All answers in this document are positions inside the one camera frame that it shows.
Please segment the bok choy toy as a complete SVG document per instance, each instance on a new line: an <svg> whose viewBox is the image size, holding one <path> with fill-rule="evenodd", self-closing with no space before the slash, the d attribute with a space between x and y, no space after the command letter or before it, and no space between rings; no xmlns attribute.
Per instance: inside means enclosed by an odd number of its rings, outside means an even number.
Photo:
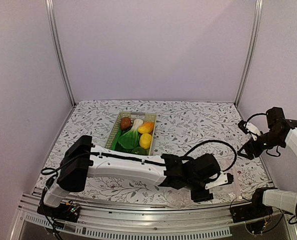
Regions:
<svg viewBox="0 0 297 240"><path fill-rule="evenodd" d="M140 118L136 118L133 121L133 125L129 131L125 132L118 138L118 143L124 148L128 150L132 150L137 147L139 143L139 133L138 128L144 123L144 121Z"/></svg>

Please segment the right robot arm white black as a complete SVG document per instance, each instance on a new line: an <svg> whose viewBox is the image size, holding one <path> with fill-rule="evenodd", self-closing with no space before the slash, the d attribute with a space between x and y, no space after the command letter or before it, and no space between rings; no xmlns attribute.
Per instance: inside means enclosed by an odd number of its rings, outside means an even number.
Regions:
<svg viewBox="0 0 297 240"><path fill-rule="evenodd" d="M251 119L241 120L238 128L251 138L238 150L237 155L248 160L258 158L272 149L290 149L297 158L297 120L287 119L281 107L274 106L263 113L266 117L267 132L260 131ZM247 216L258 218L268 215L273 208L295 217L297 220L297 192L280 190L276 187L257 188L251 203L247 206Z"/></svg>

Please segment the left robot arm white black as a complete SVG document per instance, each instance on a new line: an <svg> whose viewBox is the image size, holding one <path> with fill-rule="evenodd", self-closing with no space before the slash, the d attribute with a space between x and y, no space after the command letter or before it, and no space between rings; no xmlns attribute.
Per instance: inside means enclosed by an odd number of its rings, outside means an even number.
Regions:
<svg viewBox="0 0 297 240"><path fill-rule="evenodd" d="M41 174L55 177L46 185L42 205L52 217L63 213L64 198L85 189L87 178L110 177L176 190L187 188L194 202L211 200L209 190L226 183L226 174L212 154L196 159L173 154L136 155L93 145L88 135L81 136L65 152L57 169L44 168Z"/></svg>

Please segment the beige perforated plastic basket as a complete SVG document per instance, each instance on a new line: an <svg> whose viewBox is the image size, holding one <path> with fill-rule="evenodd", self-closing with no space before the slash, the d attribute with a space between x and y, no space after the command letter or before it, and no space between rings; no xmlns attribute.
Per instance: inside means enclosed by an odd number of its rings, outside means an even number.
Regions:
<svg viewBox="0 0 297 240"><path fill-rule="evenodd" d="M157 115L144 112L120 112L106 141L113 151L151 155Z"/></svg>

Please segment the brown potato toy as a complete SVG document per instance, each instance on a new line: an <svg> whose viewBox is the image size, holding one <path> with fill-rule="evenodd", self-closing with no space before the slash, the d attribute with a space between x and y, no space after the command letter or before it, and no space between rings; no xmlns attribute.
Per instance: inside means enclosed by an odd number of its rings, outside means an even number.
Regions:
<svg viewBox="0 0 297 240"><path fill-rule="evenodd" d="M130 117L123 117L120 120L120 129L122 131L129 129L131 127L131 125L132 125L132 120Z"/></svg>

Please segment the clear zip top bag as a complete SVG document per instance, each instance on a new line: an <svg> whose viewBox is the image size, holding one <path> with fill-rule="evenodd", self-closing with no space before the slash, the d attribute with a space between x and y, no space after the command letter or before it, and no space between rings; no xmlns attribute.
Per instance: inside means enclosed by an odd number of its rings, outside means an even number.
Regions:
<svg viewBox="0 0 297 240"><path fill-rule="evenodd" d="M239 181L239 173L238 173L239 167L235 164L232 168L230 168L225 173L230 173L233 175L233 183L228 185L221 185L217 186L211 189L211 192L214 194L214 196L217 198L221 198L224 200L238 200L242 201L245 200L246 197L242 196L242 187L240 186Z"/></svg>

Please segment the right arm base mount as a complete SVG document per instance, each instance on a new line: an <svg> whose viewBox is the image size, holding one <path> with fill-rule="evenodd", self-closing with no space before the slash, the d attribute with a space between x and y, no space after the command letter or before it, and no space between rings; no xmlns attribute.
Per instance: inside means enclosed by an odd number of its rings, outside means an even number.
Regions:
<svg viewBox="0 0 297 240"><path fill-rule="evenodd" d="M233 223L246 223L247 221L253 221L245 225L246 230L251 235L263 234L272 220L273 208L268 206L254 206L249 201L247 204L233 206L233 200L229 205L229 212Z"/></svg>

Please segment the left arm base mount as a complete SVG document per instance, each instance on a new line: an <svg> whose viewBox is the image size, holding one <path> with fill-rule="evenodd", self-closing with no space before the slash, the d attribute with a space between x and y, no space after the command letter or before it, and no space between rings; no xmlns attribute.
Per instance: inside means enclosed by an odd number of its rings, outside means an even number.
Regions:
<svg viewBox="0 0 297 240"><path fill-rule="evenodd" d="M41 202L37 208L37 213L55 220L77 223L80 216L80 207L79 203L73 203L71 200L60 203L58 207L50 207Z"/></svg>

